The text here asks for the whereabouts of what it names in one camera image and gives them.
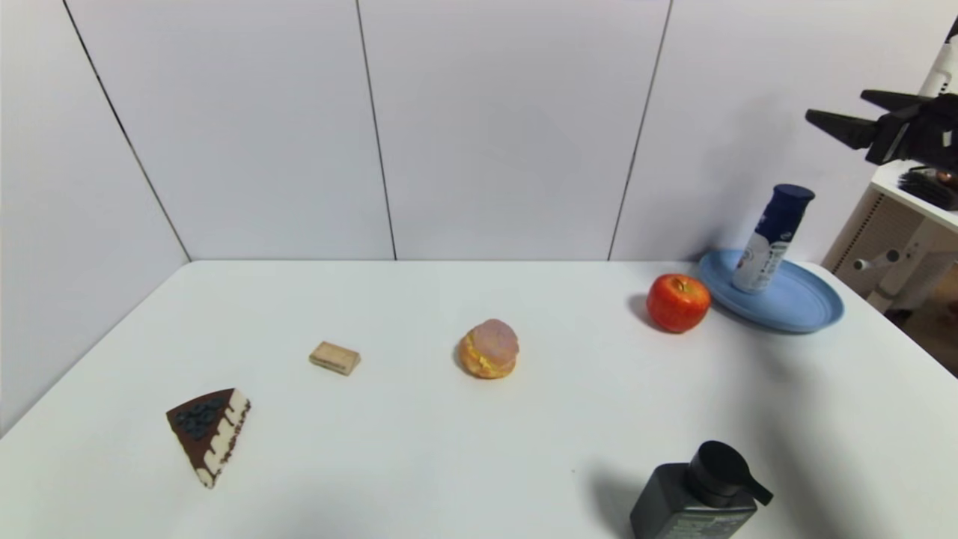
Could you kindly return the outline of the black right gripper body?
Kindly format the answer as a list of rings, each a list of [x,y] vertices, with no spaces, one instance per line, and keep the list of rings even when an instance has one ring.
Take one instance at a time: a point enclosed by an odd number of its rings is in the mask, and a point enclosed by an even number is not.
[[[895,160],[914,161],[957,171],[957,96],[941,94],[921,107],[886,112],[877,122],[866,160],[882,166]]]

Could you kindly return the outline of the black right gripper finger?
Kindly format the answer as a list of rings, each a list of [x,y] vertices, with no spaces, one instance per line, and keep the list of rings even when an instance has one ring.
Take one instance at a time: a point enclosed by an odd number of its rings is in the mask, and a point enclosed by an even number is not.
[[[869,149],[876,139],[876,121],[817,109],[808,109],[805,120],[849,149]]]
[[[860,92],[860,99],[872,103],[872,105],[878,106],[886,112],[895,113],[921,107],[925,103],[931,102],[933,97],[867,89]]]

